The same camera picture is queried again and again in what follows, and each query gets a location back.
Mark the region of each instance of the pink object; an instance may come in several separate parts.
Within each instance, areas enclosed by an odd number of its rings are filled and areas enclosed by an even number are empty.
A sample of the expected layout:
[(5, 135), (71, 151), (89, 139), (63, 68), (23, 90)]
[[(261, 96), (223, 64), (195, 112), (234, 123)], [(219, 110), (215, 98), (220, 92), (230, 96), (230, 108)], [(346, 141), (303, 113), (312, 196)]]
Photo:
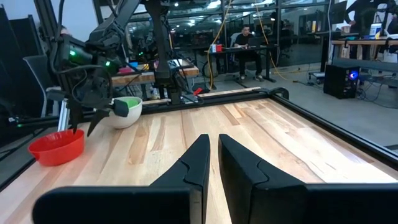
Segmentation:
[(123, 73), (129, 73), (129, 72), (132, 72), (132, 69), (129, 68), (129, 67), (120, 68), (120, 69), (119, 69), (119, 73), (121, 73), (121, 74), (123, 74)]

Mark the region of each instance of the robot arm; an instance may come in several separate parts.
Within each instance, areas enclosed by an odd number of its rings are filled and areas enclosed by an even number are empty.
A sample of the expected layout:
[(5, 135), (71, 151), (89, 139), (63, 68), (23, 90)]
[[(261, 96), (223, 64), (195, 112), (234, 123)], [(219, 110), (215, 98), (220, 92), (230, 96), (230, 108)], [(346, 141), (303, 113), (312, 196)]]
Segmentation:
[[(62, 23), (62, 9), (65, 0), (60, 1), (58, 26)], [(127, 104), (113, 100), (111, 77), (118, 72), (124, 59), (117, 55), (125, 38), (125, 27), (140, 0), (121, 0), (117, 14), (112, 14), (100, 24), (91, 34), (87, 42), (82, 42), (69, 35), (55, 38), (50, 57), (50, 65), (60, 80), (63, 93), (56, 93), (68, 99), (72, 127), (76, 129), (82, 116), (82, 106), (96, 110), (88, 129), (88, 135), (94, 127), (109, 116), (111, 110), (118, 116), (127, 116)], [(170, 91), (172, 101), (179, 101), (179, 90), (173, 74), (177, 68), (169, 65), (172, 50), (169, 40), (169, 25), (167, 12), (170, 0), (143, 1), (154, 23), (154, 35), (157, 40), (159, 64), (155, 70), (155, 84), (166, 87)]]

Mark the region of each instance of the man sitting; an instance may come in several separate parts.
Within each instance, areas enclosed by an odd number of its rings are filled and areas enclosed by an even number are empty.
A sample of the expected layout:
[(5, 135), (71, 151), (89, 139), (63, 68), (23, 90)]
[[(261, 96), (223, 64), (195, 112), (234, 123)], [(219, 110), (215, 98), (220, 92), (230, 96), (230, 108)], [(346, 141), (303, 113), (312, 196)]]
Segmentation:
[[(250, 33), (249, 25), (243, 25), (242, 34), (239, 34), (235, 40), (235, 47), (242, 47), (243, 49), (247, 49), (249, 47), (249, 39), (254, 37)], [(256, 62), (256, 80), (262, 82), (262, 68), (261, 68), (261, 57), (255, 51), (247, 51), (240, 52), (235, 54), (236, 58), (239, 60), (239, 74), (241, 76), (241, 80), (245, 79), (245, 64), (246, 62), (255, 61)]]

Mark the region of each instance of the yellow cable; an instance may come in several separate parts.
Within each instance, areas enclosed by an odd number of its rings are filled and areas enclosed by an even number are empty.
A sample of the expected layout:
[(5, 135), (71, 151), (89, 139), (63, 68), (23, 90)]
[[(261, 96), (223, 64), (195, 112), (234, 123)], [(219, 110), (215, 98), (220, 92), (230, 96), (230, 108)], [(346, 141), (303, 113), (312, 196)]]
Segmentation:
[[(262, 26), (259, 8), (257, 7), (257, 0), (254, 0), (254, 2), (255, 2), (254, 5), (256, 6), (256, 10), (257, 10), (257, 16), (258, 16), (258, 18), (259, 18), (259, 20), (260, 20), (260, 26), (261, 26), (262, 34), (264, 35), (264, 38), (266, 39), (267, 45), (269, 45), (268, 39), (267, 39), (267, 36), (266, 36), (266, 33), (264, 32), (264, 28), (263, 28), (263, 26)], [(281, 78), (283, 78), (284, 80), (288, 80), (287, 78), (283, 77), (283, 76), (279, 73), (279, 71), (278, 71), (278, 69), (276, 68), (276, 65), (275, 65), (275, 63), (274, 63), (274, 60), (272, 59), (272, 54), (271, 54), (270, 52), (269, 52), (269, 55), (270, 55), (270, 59), (271, 59), (271, 62), (272, 62), (272, 64), (273, 64), (273, 66), (274, 66), (274, 69), (275, 69), (276, 73), (277, 73)]]
[(225, 21), (226, 21), (226, 16), (228, 15), (229, 7), (231, 6), (231, 2), (232, 2), (232, 0), (229, 0), (228, 8), (226, 9), (226, 12), (225, 12), (225, 15), (224, 15), (224, 20), (221, 23), (221, 27), (220, 27), (220, 29), (219, 29), (219, 31), (217, 33), (216, 38), (213, 40), (213, 43), (211, 43), (209, 49), (207, 50), (207, 62), (208, 62), (209, 73), (210, 73), (210, 89), (213, 88), (213, 71), (211, 71), (211, 69), (210, 69), (210, 49), (211, 49), (211, 46), (217, 41), (218, 37), (220, 36), (221, 31), (223, 30), (223, 27), (224, 27), (224, 24), (225, 24)]

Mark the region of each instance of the red cup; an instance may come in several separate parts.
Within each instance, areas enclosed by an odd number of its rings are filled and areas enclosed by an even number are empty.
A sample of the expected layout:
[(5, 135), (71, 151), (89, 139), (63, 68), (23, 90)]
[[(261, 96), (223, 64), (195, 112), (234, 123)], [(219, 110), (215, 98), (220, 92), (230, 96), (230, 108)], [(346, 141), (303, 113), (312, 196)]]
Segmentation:
[(85, 147), (85, 132), (78, 129), (48, 134), (34, 141), (28, 151), (43, 166), (57, 166), (76, 159)]

